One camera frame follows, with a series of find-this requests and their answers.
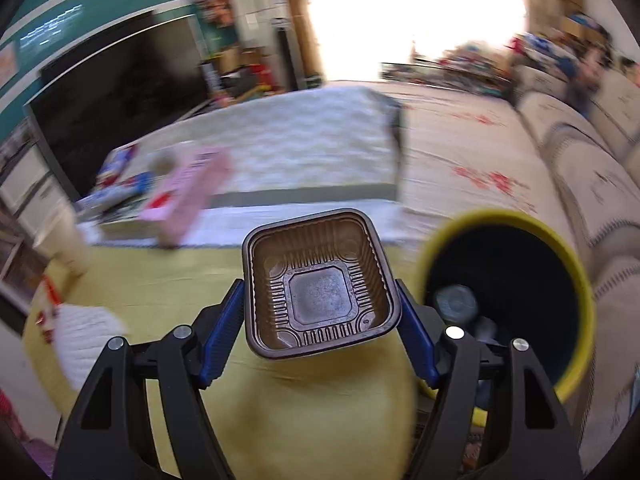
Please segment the pile of plush toys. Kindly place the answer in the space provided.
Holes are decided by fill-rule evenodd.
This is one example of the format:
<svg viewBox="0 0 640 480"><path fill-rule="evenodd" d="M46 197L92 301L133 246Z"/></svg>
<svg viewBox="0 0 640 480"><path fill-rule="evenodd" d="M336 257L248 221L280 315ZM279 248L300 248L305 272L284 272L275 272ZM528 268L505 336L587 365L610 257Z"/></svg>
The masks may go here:
<svg viewBox="0 0 640 480"><path fill-rule="evenodd" d="M512 101L526 92L537 91L564 100L567 91L578 89L586 78L587 61L599 51L594 70L617 70L632 81L637 79L638 63L613 50L610 33L583 13L564 16L561 29L551 37L526 32L511 42Z"/></svg>

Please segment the white foam fruit net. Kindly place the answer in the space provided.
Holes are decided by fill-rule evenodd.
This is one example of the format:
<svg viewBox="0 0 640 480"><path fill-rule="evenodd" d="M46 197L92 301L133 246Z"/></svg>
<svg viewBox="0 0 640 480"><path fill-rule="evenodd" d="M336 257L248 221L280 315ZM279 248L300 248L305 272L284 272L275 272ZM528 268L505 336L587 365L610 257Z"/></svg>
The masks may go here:
<svg viewBox="0 0 640 480"><path fill-rule="evenodd" d="M79 392L103 347L128 327L110 309L62 304L53 330L53 349L70 388Z"/></svg>

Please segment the yellow rim black trash bin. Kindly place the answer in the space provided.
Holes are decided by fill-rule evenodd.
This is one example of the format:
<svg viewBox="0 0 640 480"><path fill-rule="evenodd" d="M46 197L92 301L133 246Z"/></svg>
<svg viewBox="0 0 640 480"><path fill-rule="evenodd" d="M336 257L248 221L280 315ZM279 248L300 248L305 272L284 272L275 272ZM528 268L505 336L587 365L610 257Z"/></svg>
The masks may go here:
<svg viewBox="0 0 640 480"><path fill-rule="evenodd" d="M462 285L507 344L532 345L572 425L589 408L596 307L573 248L544 222L509 209L477 209L437 228L421 245L410 290L431 306Z"/></svg>

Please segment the white blue tube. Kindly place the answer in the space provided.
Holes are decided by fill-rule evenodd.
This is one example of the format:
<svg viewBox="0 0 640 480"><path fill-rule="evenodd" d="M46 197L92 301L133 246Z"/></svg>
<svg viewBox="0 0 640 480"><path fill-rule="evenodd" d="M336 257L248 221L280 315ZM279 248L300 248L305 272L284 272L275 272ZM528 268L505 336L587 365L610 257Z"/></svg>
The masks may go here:
<svg viewBox="0 0 640 480"><path fill-rule="evenodd" d="M136 174L122 182L101 188L96 192L78 200L76 205L83 214L102 214L102 212L120 205L130 198L144 195L149 191L154 181L151 171Z"/></svg>

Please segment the white paper cup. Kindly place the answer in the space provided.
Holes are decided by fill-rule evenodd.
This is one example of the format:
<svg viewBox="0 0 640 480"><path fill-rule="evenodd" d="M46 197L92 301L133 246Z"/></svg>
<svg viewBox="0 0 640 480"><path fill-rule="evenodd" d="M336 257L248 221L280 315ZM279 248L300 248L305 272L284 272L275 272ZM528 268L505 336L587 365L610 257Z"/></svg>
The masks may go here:
<svg viewBox="0 0 640 480"><path fill-rule="evenodd" d="M89 270L90 249L67 202L58 202L42 220L32 247L43 257L63 263L74 275Z"/></svg>

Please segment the large black television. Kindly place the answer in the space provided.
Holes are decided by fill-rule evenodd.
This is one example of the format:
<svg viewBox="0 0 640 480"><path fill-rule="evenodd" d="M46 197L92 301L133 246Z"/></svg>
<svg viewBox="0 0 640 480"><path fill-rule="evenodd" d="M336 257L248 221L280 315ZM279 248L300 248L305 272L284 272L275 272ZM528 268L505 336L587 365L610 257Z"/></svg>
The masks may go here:
<svg viewBox="0 0 640 480"><path fill-rule="evenodd" d="M25 104L38 146L71 200L89 193L114 148L205 102L202 61L198 22L185 15L89 55Z"/></svg>

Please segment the red fire extinguisher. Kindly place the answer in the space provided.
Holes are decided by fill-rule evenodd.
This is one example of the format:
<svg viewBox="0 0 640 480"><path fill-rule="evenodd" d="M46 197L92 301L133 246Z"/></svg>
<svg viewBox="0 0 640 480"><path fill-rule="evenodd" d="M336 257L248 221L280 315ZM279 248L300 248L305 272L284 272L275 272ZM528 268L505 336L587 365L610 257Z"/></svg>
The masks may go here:
<svg viewBox="0 0 640 480"><path fill-rule="evenodd" d="M278 86L273 81L272 71L265 64L250 64L248 66L252 74L257 78L257 88L262 91L274 91Z"/></svg>

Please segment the white pill bottle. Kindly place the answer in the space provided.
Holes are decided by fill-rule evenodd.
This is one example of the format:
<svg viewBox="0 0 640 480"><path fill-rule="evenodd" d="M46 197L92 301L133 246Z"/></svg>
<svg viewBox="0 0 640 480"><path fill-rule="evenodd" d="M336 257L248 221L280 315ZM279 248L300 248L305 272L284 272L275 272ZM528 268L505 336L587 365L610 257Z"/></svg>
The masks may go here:
<svg viewBox="0 0 640 480"><path fill-rule="evenodd" d="M146 169L155 177L166 176L187 162L197 147L194 141L182 141L159 148L146 156Z"/></svg>

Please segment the pink strawberry milk carton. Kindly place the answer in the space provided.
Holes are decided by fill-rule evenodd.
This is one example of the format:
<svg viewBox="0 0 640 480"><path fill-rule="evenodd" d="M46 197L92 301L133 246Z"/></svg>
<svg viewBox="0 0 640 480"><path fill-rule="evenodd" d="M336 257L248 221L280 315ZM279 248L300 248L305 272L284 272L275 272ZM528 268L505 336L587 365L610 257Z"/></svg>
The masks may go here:
<svg viewBox="0 0 640 480"><path fill-rule="evenodd" d="M140 209L138 219L160 246L179 246L231 173L231 157L226 148L206 146L192 151L160 180Z"/></svg>

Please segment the brown plastic tray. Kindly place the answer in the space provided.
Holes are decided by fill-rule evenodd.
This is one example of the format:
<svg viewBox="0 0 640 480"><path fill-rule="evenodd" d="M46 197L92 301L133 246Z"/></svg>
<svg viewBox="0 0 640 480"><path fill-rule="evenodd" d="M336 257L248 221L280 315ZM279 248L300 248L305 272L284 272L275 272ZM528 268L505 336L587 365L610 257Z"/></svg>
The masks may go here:
<svg viewBox="0 0 640 480"><path fill-rule="evenodd" d="M384 336L401 302L371 219L342 208L258 226L242 246L248 346L297 359Z"/></svg>

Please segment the green floral box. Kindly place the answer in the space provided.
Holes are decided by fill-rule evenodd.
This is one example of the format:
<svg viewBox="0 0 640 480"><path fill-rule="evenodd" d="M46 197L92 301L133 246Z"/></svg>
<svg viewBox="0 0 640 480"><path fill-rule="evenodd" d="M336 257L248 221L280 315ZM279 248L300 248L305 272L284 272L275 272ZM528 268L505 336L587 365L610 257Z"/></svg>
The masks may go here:
<svg viewBox="0 0 640 480"><path fill-rule="evenodd" d="M149 201L149 195L140 195L105 211L98 219L98 229L103 237L106 240L155 238L157 236L155 224L140 217L141 211Z"/></svg>

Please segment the red snack wrapper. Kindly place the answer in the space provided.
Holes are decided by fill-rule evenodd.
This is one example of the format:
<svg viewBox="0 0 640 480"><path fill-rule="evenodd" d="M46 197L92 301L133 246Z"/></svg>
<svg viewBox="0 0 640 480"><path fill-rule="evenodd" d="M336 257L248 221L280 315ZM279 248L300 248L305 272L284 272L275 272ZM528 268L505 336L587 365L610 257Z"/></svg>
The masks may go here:
<svg viewBox="0 0 640 480"><path fill-rule="evenodd" d="M53 342L61 304L62 300L54 283L47 274L43 274L32 298L32 305L36 308L35 324L46 344Z"/></svg>

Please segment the pink artificial flowers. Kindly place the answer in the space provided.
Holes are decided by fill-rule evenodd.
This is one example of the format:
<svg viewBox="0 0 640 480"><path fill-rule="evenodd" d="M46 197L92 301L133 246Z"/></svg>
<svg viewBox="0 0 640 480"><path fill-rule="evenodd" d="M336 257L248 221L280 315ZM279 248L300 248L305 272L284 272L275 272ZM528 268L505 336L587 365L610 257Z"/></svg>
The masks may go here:
<svg viewBox="0 0 640 480"><path fill-rule="evenodd" d="M209 25L227 28L234 24L231 0L196 0L202 18Z"/></svg>

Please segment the cluttered low glass shelf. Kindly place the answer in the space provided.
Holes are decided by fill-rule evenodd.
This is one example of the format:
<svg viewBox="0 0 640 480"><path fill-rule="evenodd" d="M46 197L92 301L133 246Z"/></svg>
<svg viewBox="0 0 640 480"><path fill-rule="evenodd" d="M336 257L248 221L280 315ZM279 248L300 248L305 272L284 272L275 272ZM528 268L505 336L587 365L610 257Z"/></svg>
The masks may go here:
<svg viewBox="0 0 640 480"><path fill-rule="evenodd" d="M428 58L412 47L407 63L383 62L381 78L421 86L509 99L513 89L509 61L500 50L468 42Z"/></svg>

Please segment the black tower fan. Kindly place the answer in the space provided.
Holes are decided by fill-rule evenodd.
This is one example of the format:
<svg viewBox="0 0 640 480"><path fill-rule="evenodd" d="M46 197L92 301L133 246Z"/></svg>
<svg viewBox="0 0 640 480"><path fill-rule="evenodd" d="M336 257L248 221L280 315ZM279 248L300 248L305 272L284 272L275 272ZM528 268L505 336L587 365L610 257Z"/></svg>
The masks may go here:
<svg viewBox="0 0 640 480"><path fill-rule="evenodd" d="M273 18L271 26L283 67L286 88L291 91L305 90L303 62L292 23L287 18Z"/></svg>

